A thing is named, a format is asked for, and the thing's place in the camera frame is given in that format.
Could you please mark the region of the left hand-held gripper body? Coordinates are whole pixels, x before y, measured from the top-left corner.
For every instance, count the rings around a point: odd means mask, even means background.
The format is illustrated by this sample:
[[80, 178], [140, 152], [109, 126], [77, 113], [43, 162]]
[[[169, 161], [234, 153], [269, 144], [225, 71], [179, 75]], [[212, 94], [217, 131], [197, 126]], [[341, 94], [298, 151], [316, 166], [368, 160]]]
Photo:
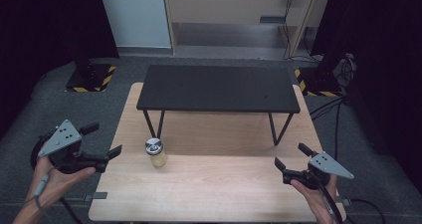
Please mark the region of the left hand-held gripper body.
[[35, 168], [39, 158], [47, 156], [53, 166], [65, 174], [76, 173], [87, 167], [104, 173], [109, 162], [106, 154], [94, 155], [81, 151], [83, 137], [79, 129], [65, 119], [54, 130], [39, 137], [30, 157], [32, 168]]

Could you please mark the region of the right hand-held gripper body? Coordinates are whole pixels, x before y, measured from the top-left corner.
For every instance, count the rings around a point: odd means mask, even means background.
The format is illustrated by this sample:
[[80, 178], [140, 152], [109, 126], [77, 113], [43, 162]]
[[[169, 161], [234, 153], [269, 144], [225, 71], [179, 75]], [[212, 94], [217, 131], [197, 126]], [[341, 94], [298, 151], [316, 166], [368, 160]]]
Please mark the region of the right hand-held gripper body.
[[354, 175], [328, 155], [325, 151], [305, 151], [305, 155], [310, 157], [308, 168], [302, 171], [289, 170], [282, 165], [283, 183], [290, 184], [296, 180], [306, 188], [317, 190], [321, 185], [326, 186], [332, 174], [348, 179], [353, 179]]

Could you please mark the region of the glass jar with silver lid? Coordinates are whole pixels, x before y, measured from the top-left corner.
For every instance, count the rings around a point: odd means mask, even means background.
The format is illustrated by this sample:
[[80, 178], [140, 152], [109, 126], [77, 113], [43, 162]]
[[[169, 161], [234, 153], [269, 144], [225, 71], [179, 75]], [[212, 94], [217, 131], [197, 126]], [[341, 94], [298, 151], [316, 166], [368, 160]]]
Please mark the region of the glass jar with silver lid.
[[145, 152], [149, 156], [150, 161], [154, 167], [162, 167], [166, 164], [164, 144], [159, 138], [150, 138], [145, 143]]

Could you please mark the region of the person's right hand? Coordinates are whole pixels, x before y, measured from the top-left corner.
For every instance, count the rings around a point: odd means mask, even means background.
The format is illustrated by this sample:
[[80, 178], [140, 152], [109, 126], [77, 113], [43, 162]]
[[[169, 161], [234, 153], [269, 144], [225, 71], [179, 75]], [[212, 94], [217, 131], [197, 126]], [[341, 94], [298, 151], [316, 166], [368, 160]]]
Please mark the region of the person's right hand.
[[338, 224], [337, 220], [329, 213], [324, 195], [319, 190], [308, 189], [294, 179], [291, 181], [291, 185], [305, 198], [317, 224]]

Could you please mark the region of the person's left hand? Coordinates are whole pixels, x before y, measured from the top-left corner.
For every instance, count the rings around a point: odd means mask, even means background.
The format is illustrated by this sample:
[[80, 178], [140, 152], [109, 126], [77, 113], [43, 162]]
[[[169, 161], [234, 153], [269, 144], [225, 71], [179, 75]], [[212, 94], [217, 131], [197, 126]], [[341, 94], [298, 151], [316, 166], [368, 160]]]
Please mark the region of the person's left hand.
[[[42, 157], [38, 160], [35, 167], [24, 207], [33, 209], [36, 213], [47, 210], [74, 185], [88, 179], [95, 172], [96, 170], [93, 167], [88, 167], [73, 174], [64, 174], [53, 166], [48, 157]], [[41, 194], [38, 198], [35, 198], [35, 191], [45, 175], [49, 175], [49, 178]]]

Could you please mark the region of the black stand base, striped tape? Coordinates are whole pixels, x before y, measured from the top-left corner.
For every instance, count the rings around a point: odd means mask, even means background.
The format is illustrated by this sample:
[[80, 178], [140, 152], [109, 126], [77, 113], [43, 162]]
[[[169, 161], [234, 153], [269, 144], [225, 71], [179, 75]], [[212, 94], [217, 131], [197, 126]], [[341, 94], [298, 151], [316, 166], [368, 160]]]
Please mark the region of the black stand base, striped tape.
[[76, 67], [66, 83], [67, 92], [102, 92], [106, 89], [115, 71], [111, 64], [89, 64], [86, 68]]
[[342, 90], [332, 73], [317, 73], [316, 68], [297, 68], [295, 76], [304, 96], [341, 97]]

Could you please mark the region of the black shelf with metal legs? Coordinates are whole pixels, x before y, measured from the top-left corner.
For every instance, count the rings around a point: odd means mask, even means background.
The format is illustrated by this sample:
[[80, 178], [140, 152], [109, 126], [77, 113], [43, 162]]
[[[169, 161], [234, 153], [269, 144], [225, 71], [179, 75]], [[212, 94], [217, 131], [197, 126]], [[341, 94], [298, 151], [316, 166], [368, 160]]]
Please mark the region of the black shelf with metal legs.
[[150, 134], [151, 111], [265, 112], [268, 116], [301, 111], [288, 70], [281, 67], [151, 65], [136, 108], [143, 112]]

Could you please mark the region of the black curtain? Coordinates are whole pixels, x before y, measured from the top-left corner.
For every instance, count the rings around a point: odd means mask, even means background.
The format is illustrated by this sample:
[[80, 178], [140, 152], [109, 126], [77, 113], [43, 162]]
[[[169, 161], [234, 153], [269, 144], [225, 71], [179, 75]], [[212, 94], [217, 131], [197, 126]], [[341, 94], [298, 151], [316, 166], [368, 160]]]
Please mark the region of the black curtain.
[[40, 78], [74, 51], [118, 56], [103, 0], [0, 0], [0, 138]]
[[328, 0], [312, 53], [319, 77], [354, 57], [346, 90], [361, 125], [422, 194], [422, 0]]

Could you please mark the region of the white panel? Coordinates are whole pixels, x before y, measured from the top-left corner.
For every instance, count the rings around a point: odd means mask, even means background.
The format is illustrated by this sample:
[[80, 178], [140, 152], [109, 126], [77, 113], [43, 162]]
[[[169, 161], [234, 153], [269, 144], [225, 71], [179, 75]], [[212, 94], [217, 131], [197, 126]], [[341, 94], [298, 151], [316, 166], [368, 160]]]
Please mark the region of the white panel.
[[164, 0], [103, 2], [118, 47], [171, 48]]

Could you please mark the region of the light wooden desk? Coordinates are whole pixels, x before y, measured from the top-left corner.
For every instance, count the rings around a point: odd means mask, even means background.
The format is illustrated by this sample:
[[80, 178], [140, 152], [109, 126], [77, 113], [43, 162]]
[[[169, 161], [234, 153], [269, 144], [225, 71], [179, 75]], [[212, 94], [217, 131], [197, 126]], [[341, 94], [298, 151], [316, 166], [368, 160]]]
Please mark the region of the light wooden desk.
[[307, 27], [318, 27], [327, 0], [164, 0], [171, 43], [183, 24], [258, 25], [275, 23], [294, 56]]

